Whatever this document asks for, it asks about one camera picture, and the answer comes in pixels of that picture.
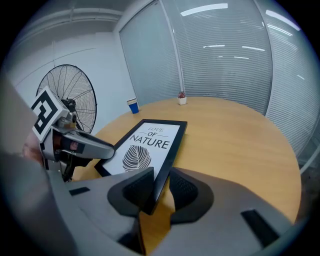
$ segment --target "white plant pot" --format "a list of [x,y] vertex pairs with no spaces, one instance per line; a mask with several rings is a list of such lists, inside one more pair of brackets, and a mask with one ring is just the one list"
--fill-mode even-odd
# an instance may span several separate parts
[[179,105],[185,105],[187,103],[187,97],[178,98]]

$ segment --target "round wooden table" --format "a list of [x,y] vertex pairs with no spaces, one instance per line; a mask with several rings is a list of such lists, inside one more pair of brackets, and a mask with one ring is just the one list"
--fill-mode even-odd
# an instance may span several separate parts
[[[141,119],[187,121],[174,167],[185,168],[239,183],[294,223],[301,196],[296,156],[285,136],[262,114],[233,101],[213,97],[176,98],[144,105],[139,113],[119,116],[96,136],[115,144]],[[98,159],[74,171],[74,180],[101,176]],[[146,252],[150,253],[170,230],[174,200],[166,183],[153,215],[140,213]]]

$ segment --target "leaf illustration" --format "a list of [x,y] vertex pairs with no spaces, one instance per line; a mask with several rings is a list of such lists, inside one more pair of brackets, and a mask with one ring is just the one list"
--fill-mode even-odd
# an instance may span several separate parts
[[143,146],[131,145],[125,153],[122,163],[126,172],[148,167],[151,162],[151,156],[148,150]]

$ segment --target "fan guard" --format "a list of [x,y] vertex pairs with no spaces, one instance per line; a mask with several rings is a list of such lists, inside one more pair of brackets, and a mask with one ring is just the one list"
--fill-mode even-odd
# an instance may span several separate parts
[[91,133],[97,117],[97,100],[87,75],[77,66],[56,66],[44,76],[36,95],[46,86],[61,100],[75,100],[76,127]]

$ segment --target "window blind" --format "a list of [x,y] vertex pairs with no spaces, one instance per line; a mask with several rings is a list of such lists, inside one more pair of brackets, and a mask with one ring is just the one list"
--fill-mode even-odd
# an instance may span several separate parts
[[178,49],[186,96],[232,100],[266,113],[272,58],[252,0],[162,0]]
[[276,2],[257,0],[269,31],[273,78],[268,117],[298,155],[309,141],[320,111],[320,66],[316,53]]
[[156,1],[134,16],[120,38],[139,105],[177,97],[177,60],[161,4]]

